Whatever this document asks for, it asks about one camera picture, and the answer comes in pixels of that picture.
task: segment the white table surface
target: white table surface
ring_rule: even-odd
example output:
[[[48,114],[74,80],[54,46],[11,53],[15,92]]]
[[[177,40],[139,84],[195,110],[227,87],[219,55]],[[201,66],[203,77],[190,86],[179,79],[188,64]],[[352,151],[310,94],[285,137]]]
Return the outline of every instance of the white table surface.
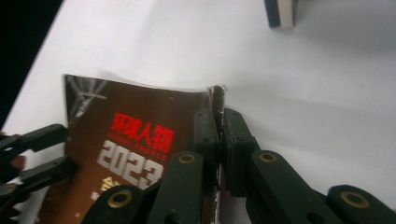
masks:
[[[66,124],[62,74],[224,84],[261,147],[313,189],[349,184],[396,208],[395,11],[393,0],[304,0],[284,31],[269,29],[262,0],[65,0],[3,130]],[[61,153],[27,153],[27,168]],[[224,199],[221,213],[221,223],[249,223],[243,199]]]

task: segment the dark object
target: dark object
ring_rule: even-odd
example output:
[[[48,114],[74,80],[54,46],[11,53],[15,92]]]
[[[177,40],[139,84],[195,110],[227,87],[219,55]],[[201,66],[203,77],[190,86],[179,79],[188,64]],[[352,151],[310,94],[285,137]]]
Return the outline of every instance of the dark object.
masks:
[[[240,114],[230,109],[225,110],[227,122],[223,138],[231,139],[228,142],[236,142],[239,134],[244,134],[247,139],[253,138],[249,136],[242,116],[238,119],[234,116]],[[244,176],[226,178],[226,181],[238,182],[227,183],[229,186],[243,181],[247,193],[247,213],[253,224],[396,223],[396,214],[364,190],[350,186],[333,187],[327,197],[315,192],[283,157],[273,151],[259,150],[260,147],[255,143],[255,147],[249,146],[249,150],[244,153],[238,153],[241,148],[237,144],[221,146],[228,157],[243,155],[240,159],[245,160],[249,154],[247,164],[230,163],[230,158],[225,160],[228,164],[223,167],[226,175],[231,172],[230,169],[234,172],[245,170]]]
[[[345,223],[396,223],[396,215],[370,193],[352,186],[332,187],[329,206]]]
[[[119,185],[105,191],[90,208],[82,224],[146,223],[161,181],[148,189]]]
[[[245,177],[248,174],[250,155],[256,149],[256,140],[240,113],[228,108],[224,113],[221,164],[227,190],[234,197],[246,197]]]
[[[195,152],[180,152],[170,160],[148,224],[201,222],[204,158]]]
[[[144,191],[129,187],[136,199],[120,209],[111,207],[109,202],[117,194],[124,194],[120,203],[128,201],[128,193],[123,191],[127,187],[106,191],[92,206],[83,224],[201,223],[204,183],[212,176],[204,170],[217,164],[213,160],[217,152],[208,149],[217,150],[216,144],[209,144],[216,141],[210,131],[215,126],[209,117],[210,113],[205,111],[195,115],[193,144],[187,141],[186,150],[172,157],[162,183]],[[334,187],[328,196],[314,191],[282,156],[260,150],[240,113],[225,109],[224,118],[221,162],[226,184],[233,196],[247,198],[247,212],[253,224],[396,223],[393,211],[361,189]]]
[[[0,223],[7,221],[12,207],[16,203],[24,202],[31,192],[43,189],[61,181],[77,170],[76,164],[64,156],[21,173],[22,184],[5,184],[0,186]]]
[[[0,181],[8,182],[18,175],[19,170],[10,165],[13,158],[28,149],[37,152],[62,143],[65,137],[66,129],[61,124],[53,124],[25,135],[5,136],[0,141]]]
[[[76,172],[77,166],[68,156],[63,156],[21,173],[10,165],[13,158],[27,149],[37,152],[64,142],[66,134],[67,131],[64,126],[53,124],[25,135],[2,137],[0,141],[1,181],[8,182],[19,175],[22,184],[0,186],[0,223],[13,223],[14,221],[9,218],[18,216],[19,211],[12,207],[16,203],[26,201],[31,192],[52,185]]]
[[[62,0],[6,0],[0,7],[0,127],[3,126]]]
[[[264,0],[265,9],[267,11],[268,23],[271,28],[280,26],[279,10],[277,8],[277,0]]]

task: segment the robotic claw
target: robotic claw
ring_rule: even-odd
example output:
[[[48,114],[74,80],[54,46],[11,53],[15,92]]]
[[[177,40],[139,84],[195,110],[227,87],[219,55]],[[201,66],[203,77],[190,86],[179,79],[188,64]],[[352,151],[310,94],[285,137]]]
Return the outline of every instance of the robotic claw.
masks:
[[[229,193],[247,198],[246,209],[253,224],[396,223],[396,214],[362,189],[338,186],[331,188],[327,196],[314,191],[281,155],[260,149],[240,113],[225,109],[224,116],[218,135],[211,112],[198,112],[193,139],[171,158],[162,181],[145,190],[120,185],[105,191],[82,223],[203,223],[203,202],[216,203],[220,164]],[[0,142],[1,164],[9,164],[27,148],[38,151],[62,142],[64,137],[65,129],[59,125],[7,137]],[[76,169],[65,156],[22,172],[23,184],[0,187],[1,218],[29,192],[66,178]],[[9,180],[14,175],[1,177]],[[16,223],[9,216],[1,221]]]
[[[7,183],[19,176],[21,184],[9,183],[0,186],[0,224],[18,223],[12,219],[20,214],[19,211],[13,209],[16,203],[26,201],[31,192],[61,181],[73,175],[77,170],[76,164],[68,156],[23,172],[11,166],[11,161],[28,149],[37,152],[64,142],[65,138],[66,128],[61,124],[53,124],[25,135],[2,136],[0,182]]]

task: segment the black plastic part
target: black plastic part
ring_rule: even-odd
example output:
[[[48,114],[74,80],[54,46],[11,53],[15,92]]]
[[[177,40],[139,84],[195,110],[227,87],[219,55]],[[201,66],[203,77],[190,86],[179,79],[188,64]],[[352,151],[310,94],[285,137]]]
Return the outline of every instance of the black plastic part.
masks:
[[[326,195],[324,195],[324,194],[322,194],[322,193],[320,193],[320,192],[318,192],[318,191],[316,191],[316,190],[315,190],[315,192],[317,193],[317,195],[319,196],[319,198],[320,198],[324,203],[327,203],[327,197],[326,197]]]
[[[0,142],[1,160],[11,161],[27,149],[37,152],[62,143],[66,134],[66,128],[62,124],[52,124],[24,135],[9,136]]]
[[[247,179],[246,209],[252,224],[276,224],[274,216],[250,178]]]
[[[279,154],[256,151],[250,174],[278,223],[343,223]]]
[[[33,169],[21,172],[21,181],[23,184],[29,185],[50,177],[53,182],[57,182],[73,175],[77,168],[77,165],[69,156],[63,156]]]
[[[348,185],[332,187],[327,200],[345,223],[396,223],[396,213],[362,189]]]
[[[234,197],[246,197],[245,177],[248,175],[250,156],[257,150],[257,143],[240,113],[229,108],[224,113],[221,165],[227,189]]]
[[[143,191],[144,199],[140,204],[137,216],[134,219],[134,223],[147,223],[149,219],[149,213],[151,212],[152,206],[154,205],[155,198],[157,197],[158,190],[160,189],[162,181],[158,181],[154,185]]]
[[[119,185],[106,190],[92,205],[81,224],[132,224],[144,200],[135,186]]]
[[[211,110],[202,110],[194,116],[193,150],[204,157],[204,195],[213,197],[219,168],[219,139]]]
[[[207,89],[209,95],[211,95],[210,107],[213,113],[213,119],[216,124],[219,139],[221,139],[221,132],[224,123],[225,89],[225,86],[222,85],[216,85]]]
[[[9,198],[11,195],[13,195],[17,187],[18,185],[14,183],[0,185],[0,200]]]
[[[62,124],[52,124],[42,129],[25,134],[20,145],[16,148],[32,149],[37,152],[41,149],[62,143],[66,139],[66,128]]]
[[[184,137],[183,138],[183,148],[182,151],[191,151],[194,148],[194,141],[192,137]]]
[[[11,161],[25,150],[33,151],[51,147],[64,142],[66,128],[61,124],[53,124],[48,127],[27,133],[25,135],[12,135],[0,141],[0,181],[7,183],[15,178],[20,170],[11,166]]]
[[[201,221],[203,157],[193,151],[172,156],[148,224],[197,224]]]
[[[0,217],[1,224],[19,224],[19,221],[11,219],[9,217]]]

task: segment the book cover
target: book cover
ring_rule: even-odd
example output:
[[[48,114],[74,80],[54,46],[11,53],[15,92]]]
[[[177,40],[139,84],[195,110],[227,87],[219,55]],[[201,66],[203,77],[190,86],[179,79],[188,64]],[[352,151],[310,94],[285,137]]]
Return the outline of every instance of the book cover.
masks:
[[[264,0],[271,28],[289,29],[294,26],[298,0]]]
[[[105,190],[153,185],[183,140],[193,137],[194,114],[211,104],[218,112],[223,108],[224,89],[217,94],[170,91],[71,75],[64,81],[69,130],[64,153],[78,171],[49,188],[40,224],[79,224]]]

